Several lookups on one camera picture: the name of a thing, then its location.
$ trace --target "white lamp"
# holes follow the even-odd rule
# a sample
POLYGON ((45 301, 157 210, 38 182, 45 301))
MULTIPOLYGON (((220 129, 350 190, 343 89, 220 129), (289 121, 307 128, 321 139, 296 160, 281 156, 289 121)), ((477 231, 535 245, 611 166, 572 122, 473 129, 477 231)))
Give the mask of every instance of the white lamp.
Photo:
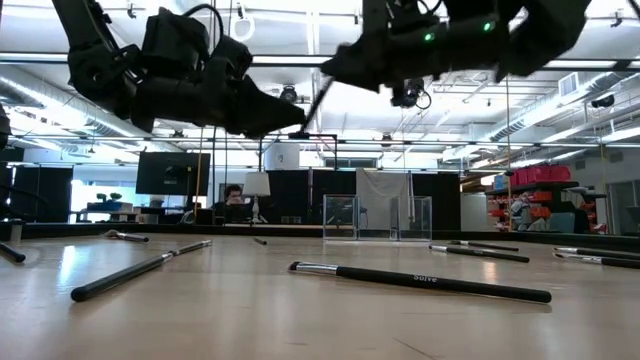
POLYGON ((260 208, 258 207, 258 196, 270 196, 269 174, 264 172, 248 173, 242 188, 244 195, 254 196, 253 199, 253 219, 252 223, 262 222, 260 220, 260 208))

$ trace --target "lamp shade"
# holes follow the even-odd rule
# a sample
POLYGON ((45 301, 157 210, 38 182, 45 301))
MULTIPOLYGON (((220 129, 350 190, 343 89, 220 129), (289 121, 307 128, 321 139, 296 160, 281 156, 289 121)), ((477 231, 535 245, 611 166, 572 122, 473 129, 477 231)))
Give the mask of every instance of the lamp shade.
POLYGON ((243 195, 270 196, 269 174, 265 172, 248 173, 242 188, 243 195))

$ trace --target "clear acrylic box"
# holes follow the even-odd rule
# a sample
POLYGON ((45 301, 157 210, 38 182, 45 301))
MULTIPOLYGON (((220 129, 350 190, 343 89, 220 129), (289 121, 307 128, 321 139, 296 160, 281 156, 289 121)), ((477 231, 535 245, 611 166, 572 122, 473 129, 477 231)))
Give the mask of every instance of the clear acrylic box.
POLYGON ((322 236, 330 240, 358 238, 359 201, 355 195, 325 195, 322 208, 322 236))
POLYGON ((391 240, 431 241, 431 197, 391 199, 391 240))

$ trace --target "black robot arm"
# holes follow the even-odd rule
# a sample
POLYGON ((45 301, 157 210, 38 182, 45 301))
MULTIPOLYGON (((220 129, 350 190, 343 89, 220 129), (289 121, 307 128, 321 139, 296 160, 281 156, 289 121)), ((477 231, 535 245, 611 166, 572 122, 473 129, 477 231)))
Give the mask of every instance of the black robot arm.
POLYGON ((95 0, 53 0, 69 39, 71 84, 121 119, 151 132, 156 118, 224 127, 250 138, 304 124, 303 110, 261 92, 246 71, 253 56, 221 34, 208 53, 206 27, 160 8, 147 20, 142 49, 119 48, 95 0))
POLYGON ((336 81, 378 91, 411 78, 468 69, 527 76, 572 48, 590 0, 444 0, 449 21, 416 0, 364 0, 363 32, 321 70, 336 81), (521 9, 527 18, 513 32, 521 9))

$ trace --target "person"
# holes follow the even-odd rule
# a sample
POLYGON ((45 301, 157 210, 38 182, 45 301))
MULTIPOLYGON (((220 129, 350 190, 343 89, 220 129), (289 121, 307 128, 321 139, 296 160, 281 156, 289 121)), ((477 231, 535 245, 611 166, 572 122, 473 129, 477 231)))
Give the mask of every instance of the person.
POLYGON ((227 186, 227 188, 224 189, 224 198, 227 206, 244 205, 244 200, 242 199, 242 188, 240 185, 232 184, 227 186))
POLYGON ((242 198, 240 185, 232 184, 224 189, 224 201, 214 205, 216 217, 223 217, 225 222, 245 222, 251 218, 251 208, 246 206, 242 198))

